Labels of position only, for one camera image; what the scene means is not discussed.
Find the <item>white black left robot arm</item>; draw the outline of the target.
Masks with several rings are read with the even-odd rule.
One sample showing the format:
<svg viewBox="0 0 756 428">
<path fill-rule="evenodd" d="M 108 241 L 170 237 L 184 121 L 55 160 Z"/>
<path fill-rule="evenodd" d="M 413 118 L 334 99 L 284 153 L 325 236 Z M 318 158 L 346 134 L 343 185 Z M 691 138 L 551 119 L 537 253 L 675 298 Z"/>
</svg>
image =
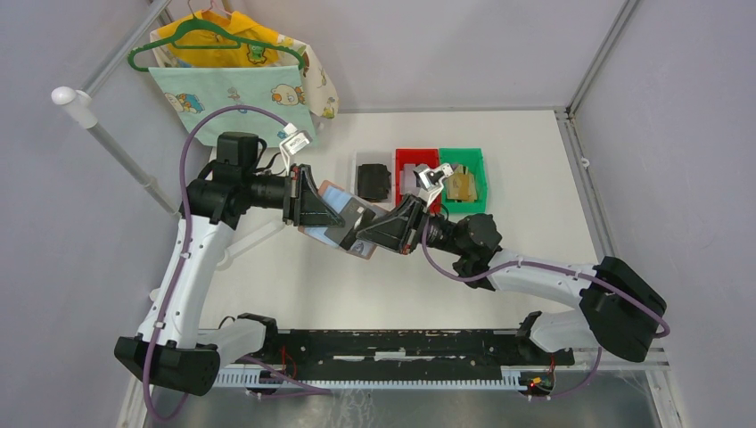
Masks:
<svg viewBox="0 0 756 428">
<path fill-rule="evenodd" d="M 241 357 L 249 354 L 265 364 L 278 356 L 271 317 L 244 314 L 206 338 L 199 333 L 212 277 L 249 209 L 280 210 L 291 226 L 344 223 L 318 193 L 309 165 L 293 165 L 284 176 L 260 170 L 265 147 L 254 134 L 225 132 L 215 160 L 187 185 L 177 243 L 158 296 L 136 334 L 119 337 L 114 348 L 115 358 L 143 383 L 202 396 L 219 370 Z"/>
</svg>

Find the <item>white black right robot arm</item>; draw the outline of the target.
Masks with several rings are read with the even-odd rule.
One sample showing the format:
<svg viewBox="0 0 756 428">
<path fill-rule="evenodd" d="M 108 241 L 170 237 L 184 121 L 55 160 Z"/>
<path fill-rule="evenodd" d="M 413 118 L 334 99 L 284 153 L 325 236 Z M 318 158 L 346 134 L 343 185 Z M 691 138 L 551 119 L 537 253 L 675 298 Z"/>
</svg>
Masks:
<svg viewBox="0 0 756 428">
<path fill-rule="evenodd" d="M 522 321 L 514 349 L 527 364 L 574 348 L 601 348 L 640 363 L 654 340 L 670 334 L 666 301 L 625 261 L 605 256 L 597 264 L 558 264 L 526 257 L 501 246 L 490 214 L 452 221 L 407 196 L 387 214 L 360 220 L 355 235 L 403 255 L 420 249 L 443 276 L 472 289 L 518 292 L 566 306 L 558 313 L 534 311 Z"/>
</svg>

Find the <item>black credit card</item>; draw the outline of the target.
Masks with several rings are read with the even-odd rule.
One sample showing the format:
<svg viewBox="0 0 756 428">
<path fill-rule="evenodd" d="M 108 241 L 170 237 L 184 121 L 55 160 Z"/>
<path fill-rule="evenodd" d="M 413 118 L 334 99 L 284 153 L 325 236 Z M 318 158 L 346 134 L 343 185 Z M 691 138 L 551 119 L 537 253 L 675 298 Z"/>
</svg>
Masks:
<svg viewBox="0 0 756 428">
<path fill-rule="evenodd" d="M 357 231 L 361 226 L 370 225 L 377 212 L 370 203 L 362 203 L 359 199 L 351 198 L 341 211 L 345 219 L 346 232 L 341 238 L 340 247 L 349 251 L 357 241 Z"/>
</svg>

